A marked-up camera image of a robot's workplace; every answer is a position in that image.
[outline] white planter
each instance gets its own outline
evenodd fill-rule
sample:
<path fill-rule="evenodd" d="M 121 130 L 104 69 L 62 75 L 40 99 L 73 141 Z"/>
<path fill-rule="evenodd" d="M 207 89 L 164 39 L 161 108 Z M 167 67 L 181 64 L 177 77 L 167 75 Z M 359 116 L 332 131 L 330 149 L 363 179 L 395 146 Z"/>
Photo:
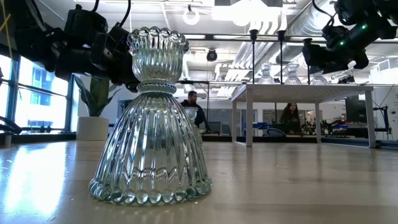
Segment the white planter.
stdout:
<path fill-rule="evenodd" d="M 78 117 L 77 141 L 106 141 L 108 138 L 109 119 L 99 117 Z"/>

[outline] table leg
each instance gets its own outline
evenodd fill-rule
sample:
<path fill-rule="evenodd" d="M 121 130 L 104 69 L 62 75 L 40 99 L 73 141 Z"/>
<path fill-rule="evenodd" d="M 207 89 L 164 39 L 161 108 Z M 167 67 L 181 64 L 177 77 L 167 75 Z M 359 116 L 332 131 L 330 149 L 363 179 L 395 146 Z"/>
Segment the table leg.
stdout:
<path fill-rule="evenodd" d="M 253 145 L 253 90 L 246 90 L 246 147 Z"/>
<path fill-rule="evenodd" d="M 321 143 L 322 132 L 321 132 L 321 111 L 319 110 L 319 103 L 315 103 L 315 125 L 317 132 L 317 143 Z"/>
<path fill-rule="evenodd" d="M 232 142 L 236 142 L 236 101 L 232 102 Z"/>
<path fill-rule="evenodd" d="M 368 136 L 369 136 L 369 147 L 376 147 L 376 135 L 374 133 L 374 117 L 373 117 L 373 103 L 372 103 L 372 92 L 365 91 L 365 102 L 366 102 L 366 117 L 368 119 Z"/>

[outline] potted plant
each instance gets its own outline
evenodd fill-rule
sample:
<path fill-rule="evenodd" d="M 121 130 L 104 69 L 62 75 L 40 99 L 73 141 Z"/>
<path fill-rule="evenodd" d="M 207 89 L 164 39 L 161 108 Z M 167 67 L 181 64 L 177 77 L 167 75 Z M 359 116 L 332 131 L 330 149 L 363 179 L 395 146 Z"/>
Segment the potted plant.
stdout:
<path fill-rule="evenodd" d="M 109 87 L 108 80 L 90 81 L 90 90 L 87 90 L 80 78 L 75 76 L 76 84 L 80 89 L 81 100 L 86 104 L 89 117 L 79 117 L 77 121 L 76 140 L 78 141 L 105 141 L 108 138 L 109 119 L 101 118 L 101 113 L 108 105 L 115 93 L 108 98 L 109 92 L 116 89 L 116 85 Z"/>

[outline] person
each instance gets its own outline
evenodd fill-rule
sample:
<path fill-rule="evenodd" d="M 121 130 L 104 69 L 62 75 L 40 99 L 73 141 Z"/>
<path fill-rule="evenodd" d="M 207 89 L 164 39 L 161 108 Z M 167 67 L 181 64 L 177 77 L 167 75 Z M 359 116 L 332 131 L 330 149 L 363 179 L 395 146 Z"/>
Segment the person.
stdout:
<path fill-rule="evenodd" d="M 301 125 L 299 118 L 299 109 L 296 103 L 288 103 L 280 116 L 280 123 L 286 125 L 285 132 L 289 134 L 300 134 Z"/>
<path fill-rule="evenodd" d="M 206 121 L 206 116 L 205 116 L 205 112 L 203 112 L 203 109 L 197 105 L 197 93 L 195 91 L 190 91 L 188 93 L 188 100 L 184 100 L 181 105 L 183 107 L 196 107 L 198 108 L 198 112 L 197 112 L 197 117 L 195 118 L 195 125 L 198 126 L 202 124 L 203 122 L 205 123 L 206 126 L 206 130 L 210 131 L 210 127 Z"/>

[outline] man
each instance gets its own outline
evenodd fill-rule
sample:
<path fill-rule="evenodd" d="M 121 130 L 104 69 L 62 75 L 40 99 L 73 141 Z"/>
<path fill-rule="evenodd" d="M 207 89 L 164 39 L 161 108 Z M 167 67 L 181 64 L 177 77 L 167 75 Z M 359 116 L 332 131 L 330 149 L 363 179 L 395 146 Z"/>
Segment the man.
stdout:
<path fill-rule="evenodd" d="M 203 109 L 197 105 L 197 93 L 195 91 L 190 91 L 188 93 L 188 100 L 184 100 L 181 105 L 183 107 L 196 107 L 198 108 L 197 112 L 197 117 L 195 118 L 195 125 L 198 126 L 199 124 L 202 124 L 203 122 L 205 123 L 206 130 L 209 131 L 210 127 L 207 124 L 206 117 L 205 117 L 205 112 L 203 112 Z"/>

